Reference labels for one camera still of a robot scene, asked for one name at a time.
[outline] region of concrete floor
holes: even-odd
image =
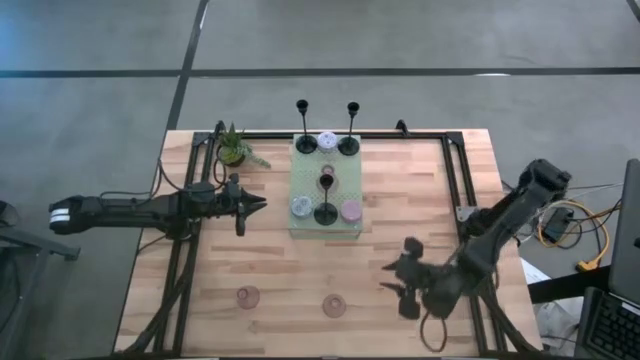
[[[52,0],[0,4],[0,70],[180,69],[199,0]],[[640,23],[624,0],[211,0],[194,68],[640,66]],[[573,185],[622,181],[638,157],[637,76],[191,79],[178,129],[215,121],[311,127],[489,128],[504,180],[543,157]],[[82,246],[53,259],[30,316],[24,357],[107,354],[139,230],[55,237],[47,205],[72,194],[150,186],[177,78],[0,79],[0,198],[31,231]],[[583,200],[612,205],[620,188]],[[609,230],[615,230],[615,218]],[[530,241],[524,258],[572,273],[596,247]]]

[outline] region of wooden table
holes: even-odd
[[[489,133],[463,133],[478,203],[492,206],[503,193]],[[170,131],[164,143],[162,161],[177,184],[184,181],[192,135]],[[269,205],[247,220],[245,237],[236,237],[232,218],[203,223],[183,355],[430,355],[419,340],[418,322],[400,318],[398,298],[378,283],[394,281],[393,274],[380,267],[398,257],[406,236],[423,242],[426,262],[443,262],[458,244],[441,144],[363,140],[363,233],[357,241],[324,241],[292,240],[287,231],[291,141],[251,143],[272,168],[244,164],[237,169],[240,183],[265,196]],[[455,153],[454,163],[464,198]],[[161,186],[161,194],[170,192],[167,184]],[[140,245],[159,235],[145,230]],[[161,241],[138,257],[116,349],[128,346],[158,309],[170,248],[170,241]],[[540,346],[515,242],[503,249],[498,269],[502,307],[523,335]],[[244,285],[261,291],[255,309],[236,305],[236,291]],[[321,308],[331,293],[342,295],[348,304],[338,319],[328,318]],[[481,305],[493,344],[488,312]],[[168,342],[173,339],[172,323],[170,319]],[[441,354],[477,354],[467,298],[460,300],[447,326],[449,340]],[[440,322],[429,320],[425,334],[427,341],[439,344]]]

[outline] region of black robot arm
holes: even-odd
[[[568,173],[546,160],[531,162],[511,193],[490,209],[476,210],[461,224],[461,236],[465,241],[443,265],[419,262],[422,243],[415,238],[405,239],[404,253],[383,268],[394,271],[396,278],[403,282],[403,285],[382,284],[400,296],[400,314],[419,318],[416,291],[421,293],[425,309],[441,319],[451,314],[462,295],[479,294],[486,302],[481,290],[495,270],[502,247],[541,208],[563,198],[570,179]],[[499,310],[497,304],[487,305],[494,311]],[[498,317],[508,322],[502,315],[498,314]]]
[[[93,227],[156,228],[178,240],[189,235],[191,222],[230,215],[236,217],[236,234],[243,236],[246,218],[267,204],[242,189],[238,179],[231,174],[219,192],[211,183],[199,182],[146,200],[72,196],[49,206],[49,227],[60,235]]]

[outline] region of pink coaster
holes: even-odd
[[[236,302],[241,308],[253,309],[260,302],[260,291],[255,286],[244,286],[236,293]]]
[[[324,298],[324,301],[322,302],[322,311],[332,319],[339,318],[345,311],[347,311],[347,303],[344,301],[342,296],[338,294],[331,294]]]

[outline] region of potted plant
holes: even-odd
[[[229,167],[238,167],[246,158],[266,168],[271,164],[253,153],[251,145],[242,140],[242,132],[237,132],[235,125],[231,123],[228,131],[220,134],[220,161]]]

